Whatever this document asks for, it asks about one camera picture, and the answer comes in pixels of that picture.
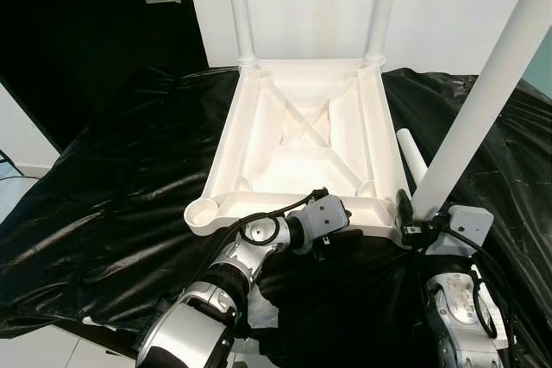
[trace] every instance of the white floor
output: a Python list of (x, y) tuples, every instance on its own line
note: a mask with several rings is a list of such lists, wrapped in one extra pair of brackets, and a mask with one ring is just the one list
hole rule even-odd
[(134, 368), (135, 362), (108, 354), (56, 327), (43, 327), (14, 338), (0, 340), (0, 368)]
[(21, 197), (35, 185), (33, 178), (9, 178), (19, 176), (19, 172), (9, 163), (0, 163), (0, 223), (16, 206)]

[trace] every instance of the black wrinkled plastic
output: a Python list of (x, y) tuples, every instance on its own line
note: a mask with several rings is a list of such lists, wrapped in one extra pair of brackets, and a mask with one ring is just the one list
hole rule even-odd
[[(160, 297), (204, 270), (231, 235), (197, 237), (182, 214), (204, 187), (237, 79), (235, 69), (142, 71), (70, 145), (0, 225), (0, 336), (85, 316), (143, 332)], [(412, 132), (429, 163), (475, 77), (397, 70), (383, 80), (394, 127)], [(495, 214), (486, 247), (511, 275), (522, 328), (544, 341), (551, 120), (550, 100), (521, 83), (451, 197)], [(419, 324), (416, 258), (356, 234), (317, 254), (324, 260), (282, 253), (263, 268), (260, 289), (279, 306), (280, 328), (251, 333), (262, 352), (282, 366), (435, 363)]]

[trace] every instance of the white cylindrical leg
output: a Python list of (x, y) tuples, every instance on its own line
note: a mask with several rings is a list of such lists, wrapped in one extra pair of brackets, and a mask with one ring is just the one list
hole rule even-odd
[(253, 39), (249, 24), (249, 12), (247, 0), (230, 0), (232, 13), (234, 14), (235, 37), (238, 42), (238, 64), (250, 65), (255, 61)]
[(386, 43), (393, 0), (374, 1), (364, 60), (368, 63), (381, 65), (384, 63), (383, 46)]
[(442, 206), (504, 107), (550, 27), (551, 0), (518, 0), (471, 93), (414, 196), (414, 216)]
[(397, 141), (405, 156), (406, 164), (411, 171), (414, 183), (418, 186), (425, 172), (428, 170), (425, 161), (423, 161), (422, 154), (420, 154), (420, 151), (417, 149), (416, 142), (408, 129), (402, 128), (397, 131)]

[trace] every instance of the silver robot arm segment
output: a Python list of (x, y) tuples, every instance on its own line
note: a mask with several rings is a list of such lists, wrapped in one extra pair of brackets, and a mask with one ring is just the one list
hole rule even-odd
[(453, 205), (430, 221), (414, 221), (410, 199), (403, 190), (397, 194), (397, 206), (395, 224), (402, 243), (420, 250), (431, 272), (424, 281), (425, 306), (439, 365), (501, 368), (499, 350), (509, 346), (505, 324), (482, 284), (484, 279), (474, 265), (467, 266), (470, 261), (466, 260), (482, 250), (492, 214), (481, 208)]
[(136, 366), (224, 367), (234, 342), (233, 328), (266, 258), (287, 248), (307, 253), (314, 240), (348, 225), (342, 201), (325, 189), (313, 191), (302, 203), (307, 204), (287, 217), (284, 211), (301, 203), (236, 223), (235, 241), (150, 328)]

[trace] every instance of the black cable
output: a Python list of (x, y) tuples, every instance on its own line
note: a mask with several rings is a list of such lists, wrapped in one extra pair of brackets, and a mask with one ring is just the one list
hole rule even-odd
[(508, 277), (505, 275), (504, 271), (502, 270), (502, 267), (499, 265), (499, 263), (494, 259), (494, 257), (483, 247), (479, 246), (477, 243), (471, 241), (465, 236), (462, 236), (458, 232), (452, 230), (451, 228), (444, 228), (442, 230), (444, 233), (450, 234), (452, 237), (466, 243), (468, 246), (472, 247), (475, 251), (478, 253), (481, 253), (483, 257), (495, 268), (497, 273), (499, 274), (500, 278), (502, 279), (502, 284), (504, 285), (506, 289), (506, 304), (507, 304), (507, 311), (504, 312), (502, 307), (500, 307), (500, 311), (503, 313), (503, 319), (505, 321), (508, 321), (507, 329), (506, 329), (506, 339), (508, 340), (508, 349), (509, 349), (509, 355), (510, 355), (510, 363), (511, 366), (516, 366), (516, 362), (514, 359), (514, 310), (513, 310), (513, 295), (511, 292), (511, 286), (508, 284)]
[[(309, 200), (311, 200), (313, 197), (321, 196), (321, 195), (327, 196), (328, 191), (327, 190), (314, 190), (312, 191), (307, 197), (302, 198), (298, 202), (295, 202), (294, 204), (290, 204), (289, 206), (285, 206), (282, 209), (271, 211), (270, 213), (253, 213), (252, 215), (248, 215), (246, 217), (243, 217), (242, 219), (238, 220), (236, 223), (232, 224), (227, 230), (230, 232), (232, 230), (235, 230), (235, 228), (238, 228), (240, 236), (242, 239), (244, 239), (247, 243), (250, 243), (254, 246), (264, 246), (269, 244), (271, 241), (276, 239), (276, 237), (279, 234), (279, 222), (278, 217), (282, 216), (286, 211), (289, 211), (291, 209), (295, 209), (296, 207), (299, 207), (302, 204), (307, 203)], [(253, 240), (250, 237), (248, 237), (245, 234), (245, 225), (250, 223), (251, 221), (259, 220), (259, 219), (272, 219), (276, 223), (276, 228), (274, 229), (273, 234), (266, 240)]]
[(485, 318), (483, 317), (483, 312), (481, 312), (480, 297), (479, 297), (480, 286), (481, 284), (485, 284), (485, 283), (486, 283), (485, 279), (477, 279), (474, 283), (474, 290), (472, 292), (474, 297), (474, 308), (475, 308), (475, 314), (477, 315), (477, 319), (480, 320), (480, 324), (483, 327), (483, 330), (485, 330), (489, 338), (494, 340), (498, 336), (497, 327), (494, 325), (492, 318), (490, 318), (491, 320), (490, 326), (487, 325)]
[(32, 177), (32, 176), (9, 176), (9, 177), (0, 178), (0, 181), (8, 180), (10, 178), (32, 178), (33, 180), (40, 180), (38, 177)]

